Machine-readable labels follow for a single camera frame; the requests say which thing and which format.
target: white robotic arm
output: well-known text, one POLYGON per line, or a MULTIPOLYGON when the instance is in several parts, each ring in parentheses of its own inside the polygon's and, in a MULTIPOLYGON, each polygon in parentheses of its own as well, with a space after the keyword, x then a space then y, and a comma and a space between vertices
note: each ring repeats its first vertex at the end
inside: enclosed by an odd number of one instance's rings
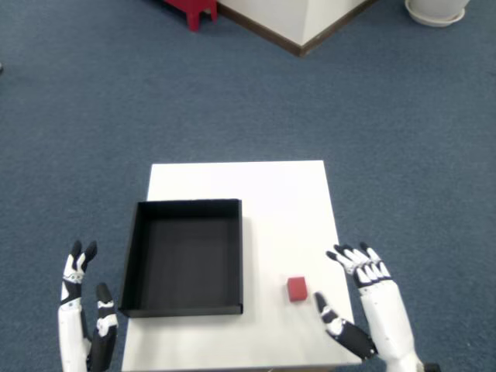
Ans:
POLYGON ((412 328, 396 283, 380 257, 367 244, 360 252, 351 246, 334 246, 327 256, 353 276, 370 327, 362 329, 340 318, 320 293, 315 293, 326 332, 362 360, 376 354, 386 362, 387 372, 434 372, 437 364, 423 364, 415 352, 412 328))
POLYGON ((97 253, 91 243, 82 253, 76 241, 67 258, 58 311, 60 355, 64 372, 101 372, 107 370, 117 336, 117 316, 112 296, 104 283, 97 286, 98 321, 93 338, 88 335, 81 307, 81 284, 90 262, 97 253))

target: open black box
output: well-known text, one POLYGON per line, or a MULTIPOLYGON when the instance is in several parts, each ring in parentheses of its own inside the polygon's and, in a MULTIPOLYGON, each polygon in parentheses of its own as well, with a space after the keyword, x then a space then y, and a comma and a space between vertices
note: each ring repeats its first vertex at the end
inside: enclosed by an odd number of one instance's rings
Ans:
POLYGON ((136 206, 119 310, 132 318, 243 313, 241 201, 136 206))

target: stool leg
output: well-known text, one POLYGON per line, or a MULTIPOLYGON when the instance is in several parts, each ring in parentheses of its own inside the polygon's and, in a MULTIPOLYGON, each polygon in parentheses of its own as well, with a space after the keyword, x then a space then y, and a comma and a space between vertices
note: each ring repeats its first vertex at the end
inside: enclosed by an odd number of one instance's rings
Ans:
POLYGON ((210 16, 212 21, 217 20, 217 0, 210 0, 210 16))
POLYGON ((190 31, 198 31, 200 28, 200 13, 188 13, 188 26, 190 31))

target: white flower pot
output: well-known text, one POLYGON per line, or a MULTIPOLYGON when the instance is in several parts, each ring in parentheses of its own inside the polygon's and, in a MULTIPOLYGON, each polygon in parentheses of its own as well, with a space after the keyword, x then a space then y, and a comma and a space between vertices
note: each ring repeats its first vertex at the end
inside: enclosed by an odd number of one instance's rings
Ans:
POLYGON ((465 16, 465 6, 470 0, 405 0, 412 18, 424 25, 446 27, 465 16))

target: red block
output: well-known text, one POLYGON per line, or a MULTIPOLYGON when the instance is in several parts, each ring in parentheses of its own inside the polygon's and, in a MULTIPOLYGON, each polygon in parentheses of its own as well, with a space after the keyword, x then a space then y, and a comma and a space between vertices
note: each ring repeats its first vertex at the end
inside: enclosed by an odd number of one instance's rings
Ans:
POLYGON ((304 301, 307 299, 307 284, 305 277, 290 277, 288 279, 289 301, 304 301))

